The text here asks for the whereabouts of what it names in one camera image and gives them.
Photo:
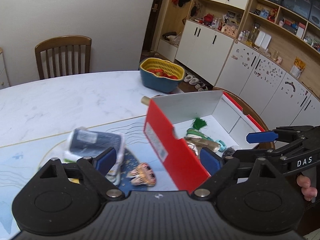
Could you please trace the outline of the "person's right hand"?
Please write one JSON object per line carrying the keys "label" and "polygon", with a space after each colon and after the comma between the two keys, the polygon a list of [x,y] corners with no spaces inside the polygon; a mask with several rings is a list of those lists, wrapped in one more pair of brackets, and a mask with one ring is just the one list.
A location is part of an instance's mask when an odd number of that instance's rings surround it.
{"label": "person's right hand", "polygon": [[297,184],[301,187],[301,192],[305,200],[312,201],[313,198],[317,197],[317,189],[311,186],[311,180],[309,177],[299,175],[297,177]]}

